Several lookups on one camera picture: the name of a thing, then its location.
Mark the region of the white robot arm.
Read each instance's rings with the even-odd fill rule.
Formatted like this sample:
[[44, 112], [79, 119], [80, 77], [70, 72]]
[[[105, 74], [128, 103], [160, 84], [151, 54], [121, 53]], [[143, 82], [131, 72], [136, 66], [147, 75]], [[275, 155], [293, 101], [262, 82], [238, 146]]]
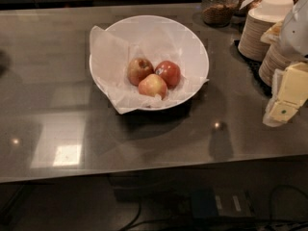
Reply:
[[282, 22], [277, 39], [282, 55], [291, 60], [272, 77], [271, 99], [263, 123], [288, 123], [308, 100], [308, 0], [298, 0]]

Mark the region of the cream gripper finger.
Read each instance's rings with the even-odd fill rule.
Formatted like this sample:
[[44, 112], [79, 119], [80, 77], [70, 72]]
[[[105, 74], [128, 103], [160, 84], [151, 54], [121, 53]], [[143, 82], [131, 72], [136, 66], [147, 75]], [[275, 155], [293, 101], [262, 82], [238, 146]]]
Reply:
[[291, 64], [284, 69], [278, 100], [283, 102], [281, 116], [284, 123], [292, 119], [308, 100], [308, 64]]
[[271, 99], [265, 109], [263, 123], [269, 127], [278, 127], [284, 124], [278, 116], [281, 116], [283, 102], [278, 100], [278, 92], [280, 91], [284, 70], [276, 68], [272, 76]]

